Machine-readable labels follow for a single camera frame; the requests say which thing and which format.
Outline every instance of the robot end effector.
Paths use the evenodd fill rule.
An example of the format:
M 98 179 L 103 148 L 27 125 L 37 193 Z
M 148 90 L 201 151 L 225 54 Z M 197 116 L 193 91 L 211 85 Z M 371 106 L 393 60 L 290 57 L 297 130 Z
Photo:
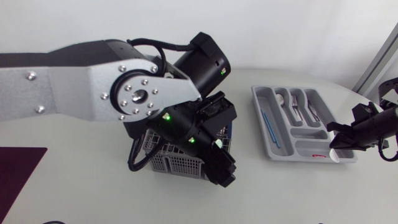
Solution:
M 394 135 L 398 138 L 398 78 L 380 85 L 379 99 L 382 112 L 378 112 L 372 102 L 358 104 L 353 108 L 354 122 L 351 126 L 336 122 L 327 124 L 328 131 L 338 132 L 330 147 L 366 151 L 377 144 L 379 154 L 385 161 L 398 160 L 398 152 L 394 157 L 387 158 L 382 151 L 389 147 L 386 138 Z

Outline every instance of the dark red mat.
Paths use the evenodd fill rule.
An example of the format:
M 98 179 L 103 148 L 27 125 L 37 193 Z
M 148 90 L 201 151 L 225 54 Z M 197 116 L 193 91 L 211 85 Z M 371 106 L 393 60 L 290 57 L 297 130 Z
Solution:
M 46 148 L 0 147 L 0 223 L 46 151 Z

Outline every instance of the gray plastic cutlery tray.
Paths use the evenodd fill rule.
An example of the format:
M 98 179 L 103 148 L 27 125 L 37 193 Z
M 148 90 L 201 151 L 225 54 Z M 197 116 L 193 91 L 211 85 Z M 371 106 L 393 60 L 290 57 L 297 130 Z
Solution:
M 331 136 L 326 124 L 336 121 L 319 93 L 311 88 L 252 86 L 253 102 L 259 118 L 267 155 L 276 161 L 333 162 L 329 156 Z M 277 94 L 283 96 L 283 104 Z M 297 108 L 292 106 L 292 95 L 296 96 Z M 267 122 L 271 126 L 279 146 L 273 141 Z M 312 113 L 320 119 L 317 121 Z M 356 162 L 352 150 L 335 149 L 340 163 Z

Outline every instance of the gray wire basket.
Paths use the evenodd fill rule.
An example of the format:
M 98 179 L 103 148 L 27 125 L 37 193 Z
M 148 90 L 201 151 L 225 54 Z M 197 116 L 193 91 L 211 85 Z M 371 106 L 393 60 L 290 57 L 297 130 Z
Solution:
M 229 152 L 231 145 L 231 125 L 226 126 L 217 133 L 217 138 L 222 140 L 223 149 Z M 145 153 L 150 152 L 159 142 L 159 135 L 148 130 L 142 149 Z M 167 143 L 163 148 L 151 159 L 150 166 L 155 172 L 171 173 L 183 177 L 191 177 L 196 179 L 206 179 L 206 175 L 202 170 L 203 161 L 196 157 L 184 154 L 175 145 Z

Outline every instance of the white table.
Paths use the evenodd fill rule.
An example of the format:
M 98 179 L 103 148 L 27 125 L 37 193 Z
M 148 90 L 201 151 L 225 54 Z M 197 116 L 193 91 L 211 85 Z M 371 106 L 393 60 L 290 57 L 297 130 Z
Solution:
M 367 99 L 341 86 L 277 70 L 234 70 L 219 86 L 235 104 L 231 154 L 236 180 L 205 180 L 127 168 L 131 147 L 121 123 L 56 114 L 0 124 L 1 146 L 47 147 L 4 223 L 396 223 L 398 162 L 377 149 L 355 164 L 270 161 L 251 85 L 316 88 L 340 123 Z M 387 155 L 395 154 L 390 139 Z

